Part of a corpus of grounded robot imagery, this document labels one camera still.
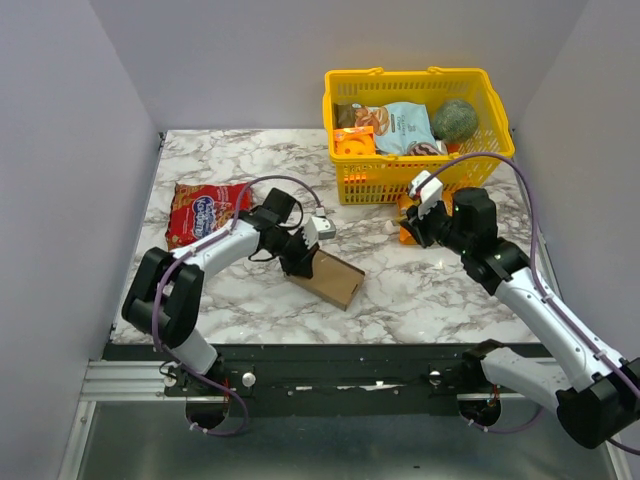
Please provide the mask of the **brown cardboard express box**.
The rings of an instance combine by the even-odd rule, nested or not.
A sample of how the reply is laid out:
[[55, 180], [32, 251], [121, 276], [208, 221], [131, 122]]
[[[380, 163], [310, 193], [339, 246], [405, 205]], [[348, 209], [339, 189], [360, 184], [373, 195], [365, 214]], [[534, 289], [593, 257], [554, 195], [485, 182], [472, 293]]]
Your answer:
[[287, 275], [286, 278], [325, 302], [346, 311], [362, 287], [365, 272], [323, 250], [311, 262], [312, 277]]

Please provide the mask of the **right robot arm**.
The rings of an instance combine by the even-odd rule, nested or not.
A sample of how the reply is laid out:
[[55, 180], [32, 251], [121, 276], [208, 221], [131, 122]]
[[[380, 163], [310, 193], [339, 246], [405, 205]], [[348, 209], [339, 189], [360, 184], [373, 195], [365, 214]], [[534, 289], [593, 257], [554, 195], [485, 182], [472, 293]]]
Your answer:
[[498, 235], [496, 205], [483, 188], [463, 188], [448, 209], [439, 187], [413, 187], [400, 224], [422, 247], [458, 254], [467, 275], [515, 313], [555, 359], [555, 367], [494, 340], [466, 355], [460, 379], [480, 392], [498, 384], [556, 414], [579, 445], [594, 449], [639, 419], [639, 362], [600, 340]]

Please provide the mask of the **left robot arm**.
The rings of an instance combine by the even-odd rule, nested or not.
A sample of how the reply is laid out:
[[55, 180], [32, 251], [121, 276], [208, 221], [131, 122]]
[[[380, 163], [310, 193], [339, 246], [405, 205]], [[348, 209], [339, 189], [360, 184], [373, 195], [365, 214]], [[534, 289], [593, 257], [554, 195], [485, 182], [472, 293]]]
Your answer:
[[124, 299], [122, 318], [189, 367], [187, 382], [197, 393], [214, 393], [222, 380], [215, 365], [218, 352], [196, 329], [205, 281], [262, 250], [280, 261], [285, 274], [310, 279], [319, 242], [335, 236], [323, 207], [305, 224], [286, 226], [297, 204], [273, 188], [262, 204], [239, 211], [223, 228], [193, 244], [173, 251], [155, 247], [144, 254]]

